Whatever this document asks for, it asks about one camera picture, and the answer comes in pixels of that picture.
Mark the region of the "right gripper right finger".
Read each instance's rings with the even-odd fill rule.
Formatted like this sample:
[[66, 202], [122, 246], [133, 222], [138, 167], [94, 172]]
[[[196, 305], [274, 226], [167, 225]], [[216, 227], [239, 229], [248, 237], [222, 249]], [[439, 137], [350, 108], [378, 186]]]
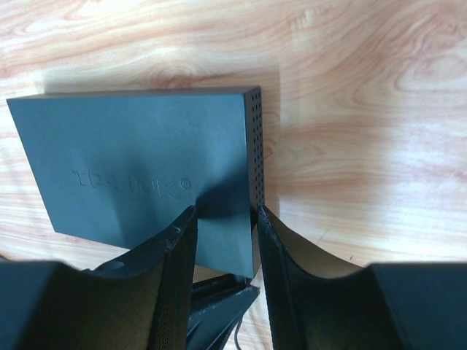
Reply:
[[275, 349], [464, 349], [466, 264], [360, 267], [258, 211]]

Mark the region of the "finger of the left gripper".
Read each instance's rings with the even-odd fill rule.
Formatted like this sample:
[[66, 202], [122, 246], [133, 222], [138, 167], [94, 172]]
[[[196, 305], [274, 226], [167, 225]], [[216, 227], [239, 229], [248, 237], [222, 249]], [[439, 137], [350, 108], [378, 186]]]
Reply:
[[218, 292], [248, 284], [248, 278], [233, 274], [224, 274], [193, 284], [191, 300], [200, 300]]
[[223, 349], [259, 292], [253, 286], [193, 289], [185, 348]]

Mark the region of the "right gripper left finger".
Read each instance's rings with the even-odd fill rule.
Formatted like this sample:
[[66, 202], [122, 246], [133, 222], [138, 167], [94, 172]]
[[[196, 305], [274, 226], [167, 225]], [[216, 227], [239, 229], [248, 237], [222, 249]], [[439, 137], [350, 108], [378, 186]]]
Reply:
[[188, 207], [165, 230], [94, 270], [1, 264], [3, 349], [183, 349], [198, 236]]

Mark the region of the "black network switch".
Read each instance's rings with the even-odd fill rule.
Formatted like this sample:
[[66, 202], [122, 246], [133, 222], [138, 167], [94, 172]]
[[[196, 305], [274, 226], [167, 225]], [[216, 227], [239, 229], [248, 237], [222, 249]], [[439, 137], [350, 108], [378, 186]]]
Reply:
[[252, 278], [265, 200], [258, 86], [8, 100], [53, 229], [132, 249], [187, 207], [196, 264]]

